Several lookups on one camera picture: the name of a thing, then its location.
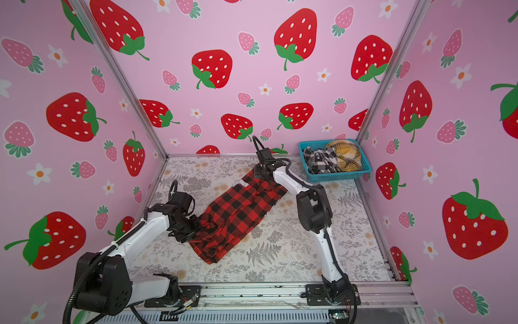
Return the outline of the red black plaid shirt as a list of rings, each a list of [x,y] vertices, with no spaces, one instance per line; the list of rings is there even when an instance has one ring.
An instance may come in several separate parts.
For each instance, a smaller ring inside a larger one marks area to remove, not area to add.
[[[250,170],[200,216],[201,229],[190,241],[194,252],[205,263],[218,263],[260,224],[286,193],[283,186],[257,179]]]

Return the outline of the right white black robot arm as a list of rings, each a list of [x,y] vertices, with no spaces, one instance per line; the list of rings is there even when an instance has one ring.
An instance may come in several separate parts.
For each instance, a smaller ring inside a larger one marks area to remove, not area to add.
[[[259,164],[254,168],[254,176],[273,181],[295,195],[299,222],[314,238],[321,259],[324,296],[328,303],[349,302],[357,306],[355,288],[336,255],[332,235],[333,213],[324,187],[311,185],[293,174],[289,169],[291,160],[273,157],[269,148],[258,148],[256,154]]]

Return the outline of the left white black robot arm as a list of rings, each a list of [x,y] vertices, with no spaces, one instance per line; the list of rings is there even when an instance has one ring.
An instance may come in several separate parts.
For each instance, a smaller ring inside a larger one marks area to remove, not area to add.
[[[147,279],[132,280],[128,269],[164,232],[180,243],[192,240],[201,229],[200,220],[193,214],[194,206],[195,200],[190,194],[172,193],[166,203],[149,208],[145,218],[108,247],[82,255],[77,262],[74,287],[63,320],[70,320],[73,309],[117,315],[149,300],[180,306],[184,299],[176,276],[155,274]]]

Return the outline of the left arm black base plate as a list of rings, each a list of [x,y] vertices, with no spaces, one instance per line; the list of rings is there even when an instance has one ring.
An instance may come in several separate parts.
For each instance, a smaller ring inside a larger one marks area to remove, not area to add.
[[[202,286],[179,286],[179,288],[166,297],[152,298],[144,302],[146,308],[160,308],[167,307],[178,309],[186,302],[190,302],[187,307],[197,307]]]

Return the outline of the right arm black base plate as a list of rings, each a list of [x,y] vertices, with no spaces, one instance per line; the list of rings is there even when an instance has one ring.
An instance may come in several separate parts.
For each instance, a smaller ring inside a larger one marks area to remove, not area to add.
[[[324,284],[307,284],[300,297],[309,306],[360,306],[361,299],[356,285],[334,290]]]

